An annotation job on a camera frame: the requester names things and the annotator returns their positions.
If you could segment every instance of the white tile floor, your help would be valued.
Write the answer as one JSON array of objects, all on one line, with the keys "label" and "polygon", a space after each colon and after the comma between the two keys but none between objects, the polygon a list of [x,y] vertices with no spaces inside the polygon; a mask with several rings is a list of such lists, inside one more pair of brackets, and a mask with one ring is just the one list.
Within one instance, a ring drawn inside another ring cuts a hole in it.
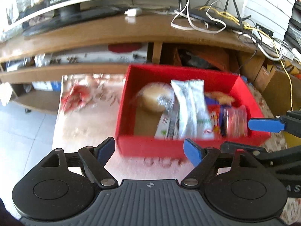
[{"label": "white tile floor", "polygon": [[51,151],[55,121],[55,115],[25,114],[15,103],[0,104],[0,198],[16,218],[12,190]]}]

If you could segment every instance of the white plastic package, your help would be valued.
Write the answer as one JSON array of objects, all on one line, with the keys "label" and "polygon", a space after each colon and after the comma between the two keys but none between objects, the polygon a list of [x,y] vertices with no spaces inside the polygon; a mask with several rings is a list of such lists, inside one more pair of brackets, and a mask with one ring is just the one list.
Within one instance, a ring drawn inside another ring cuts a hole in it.
[{"label": "white plastic package", "polygon": [[204,81],[172,80],[180,104],[179,139],[214,139],[213,127],[204,97]]}]

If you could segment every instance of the red storage bin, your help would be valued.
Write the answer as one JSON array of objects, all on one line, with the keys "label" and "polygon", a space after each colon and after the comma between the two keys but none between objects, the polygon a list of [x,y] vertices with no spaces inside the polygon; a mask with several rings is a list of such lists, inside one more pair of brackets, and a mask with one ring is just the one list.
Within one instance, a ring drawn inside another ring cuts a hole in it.
[{"label": "red storage bin", "polygon": [[[205,92],[221,91],[236,99],[236,102],[233,103],[234,107],[245,105],[248,120],[253,117],[264,117],[248,87],[237,75],[190,67],[130,65],[122,93],[115,133],[116,143],[122,155],[186,158],[183,152],[183,140],[158,140],[154,137],[134,135],[136,106],[133,104],[133,100],[137,92],[148,83],[165,82],[170,84],[172,79],[180,81],[202,79]],[[248,130],[248,137],[245,138],[196,139],[195,142],[203,148],[211,146],[219,149],[219,146],[225,141],[259,146],[269,137],[270,133]]]}]

